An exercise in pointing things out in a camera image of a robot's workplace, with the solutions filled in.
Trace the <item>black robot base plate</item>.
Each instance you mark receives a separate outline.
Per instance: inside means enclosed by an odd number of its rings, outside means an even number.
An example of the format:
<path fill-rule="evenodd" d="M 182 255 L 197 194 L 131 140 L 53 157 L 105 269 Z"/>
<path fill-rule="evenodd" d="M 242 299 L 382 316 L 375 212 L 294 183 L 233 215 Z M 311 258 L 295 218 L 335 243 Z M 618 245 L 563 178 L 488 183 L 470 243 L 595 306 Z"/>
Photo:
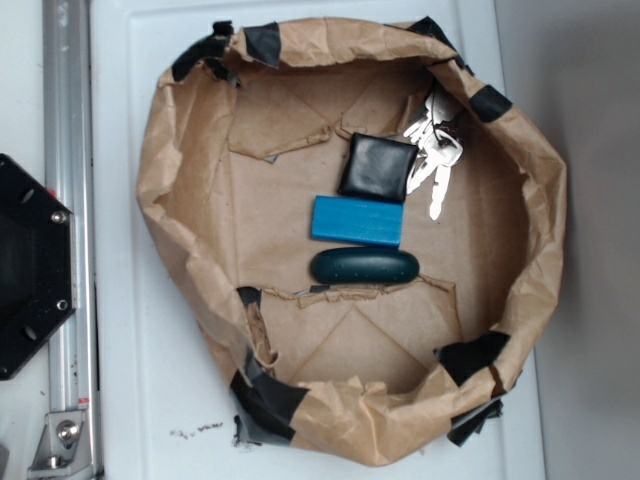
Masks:
<path fill-rule="evenodd" d="M 1 379 L 31 360 L 75 311 L 73 213 L 1 156 Z"/>

